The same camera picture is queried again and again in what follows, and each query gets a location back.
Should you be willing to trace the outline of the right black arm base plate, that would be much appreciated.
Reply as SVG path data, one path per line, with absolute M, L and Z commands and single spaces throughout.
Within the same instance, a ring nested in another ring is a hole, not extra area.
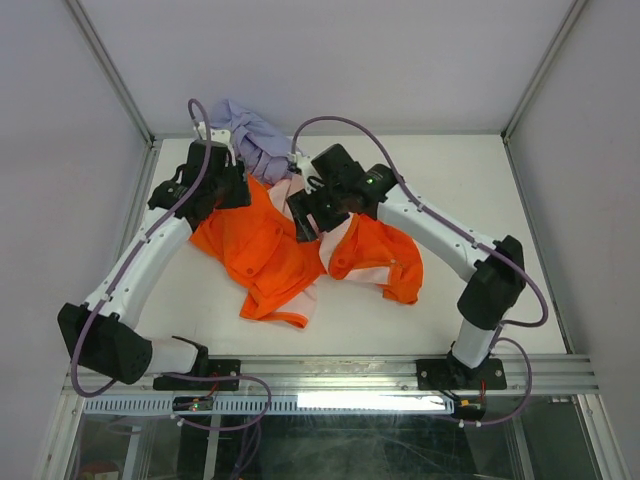
M 428 390 L 505 390 L 506 375 L 501 360 L 487 358 L 474 369 L 458 364 L 453 358 L 415 361 L 418 389 Z

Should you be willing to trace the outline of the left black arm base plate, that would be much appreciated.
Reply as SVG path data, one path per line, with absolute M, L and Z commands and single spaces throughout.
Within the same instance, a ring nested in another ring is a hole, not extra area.
M 229 377 L 229 380 L 222 382 L 213 381 L 193 381 L 173 376 L 162 375 L 153 381 L 155 391 L 213 391 L 235 392 L 239 390 L 238 376 L 241 373 L 241 361 L 239 359 L 207 358 L 199 361 L 187 376 L 202 378 Z

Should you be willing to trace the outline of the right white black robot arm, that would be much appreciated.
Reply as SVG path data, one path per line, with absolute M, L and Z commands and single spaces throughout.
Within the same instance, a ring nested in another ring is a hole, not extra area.
M 511 236 L 494 240 L 474 235 L 418 197 L 409 197 L 389 166 L 364 169 L 340 144 L 314 158 L 291 153 L 288 161 L 290 171 L 303 181 L 301 191 L 287 200 L 298 241 L 315 240 L 351 214 L 367 215 L 408 235 L 465 282 L 457 302 L 463 321 L 447 374 L 459 387 L 479 380 L 499 324 L 525 287 L 521 243 Z

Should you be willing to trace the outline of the orange jacket with pink lining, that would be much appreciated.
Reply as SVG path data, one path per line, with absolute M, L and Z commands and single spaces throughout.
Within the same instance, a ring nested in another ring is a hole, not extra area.
M 317 304 L 316 281 L 323 275 L 375 285 L 385 299 L 400 304 L 418 301 L 423 261 L 407 234 L 351 214 L 317 240 L 299 243 L 286 201 L 301 191 L 300 178 L 273 186 L 250 178 L 248 184 L 249 206 L 212 213 L 190 238 L 246 289 L 241 317 L 305 328 Z

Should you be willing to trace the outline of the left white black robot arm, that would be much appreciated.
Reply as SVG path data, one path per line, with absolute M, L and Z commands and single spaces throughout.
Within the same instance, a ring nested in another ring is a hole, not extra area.
M 209 377 L 207 347 L 179 336 L 137 333 L 146 301 L 171 258 L 218 209 L 251 203 L 247 174 L 225 141 L 193 141 L 185 163 L 153 190 L 138 233 L 107 278 L 79 305 L 66 303 L 57 321 L 71 357 L 112 383 L 174 374 L 188 388 Z

